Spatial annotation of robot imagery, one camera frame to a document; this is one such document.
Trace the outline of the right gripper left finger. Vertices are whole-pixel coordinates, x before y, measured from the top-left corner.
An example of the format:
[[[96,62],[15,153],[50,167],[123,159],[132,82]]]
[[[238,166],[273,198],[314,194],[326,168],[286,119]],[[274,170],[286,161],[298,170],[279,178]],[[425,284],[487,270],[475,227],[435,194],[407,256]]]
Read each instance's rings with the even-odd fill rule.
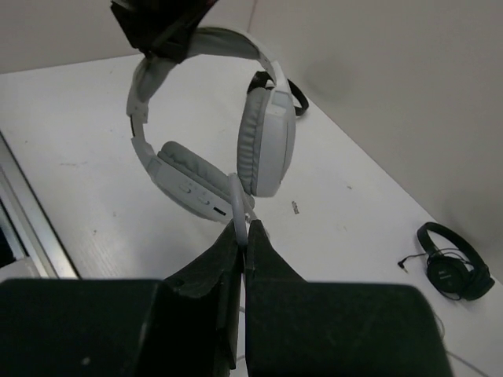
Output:
[[[166,280],[9,279],[1,285],[1,373],[227,376],[239,301],[229,229]]]

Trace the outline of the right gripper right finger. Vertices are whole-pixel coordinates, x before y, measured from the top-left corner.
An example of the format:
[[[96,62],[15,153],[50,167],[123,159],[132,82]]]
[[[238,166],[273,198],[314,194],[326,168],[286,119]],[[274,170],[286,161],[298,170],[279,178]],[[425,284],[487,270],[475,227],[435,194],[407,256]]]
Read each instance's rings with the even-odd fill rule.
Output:
[[[400,284],[310,282],[251,223],[245,255],[250,376],[448,376],[432,309]]]

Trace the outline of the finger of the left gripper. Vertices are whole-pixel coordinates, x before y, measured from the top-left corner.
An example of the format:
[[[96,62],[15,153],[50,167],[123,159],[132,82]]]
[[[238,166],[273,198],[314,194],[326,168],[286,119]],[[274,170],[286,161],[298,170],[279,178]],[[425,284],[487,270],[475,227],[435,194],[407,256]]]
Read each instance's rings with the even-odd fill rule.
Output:
[[[148,58],[181,63],[214,5],[208,0],[129,0],[112,1],[110,9],[133,48]]]

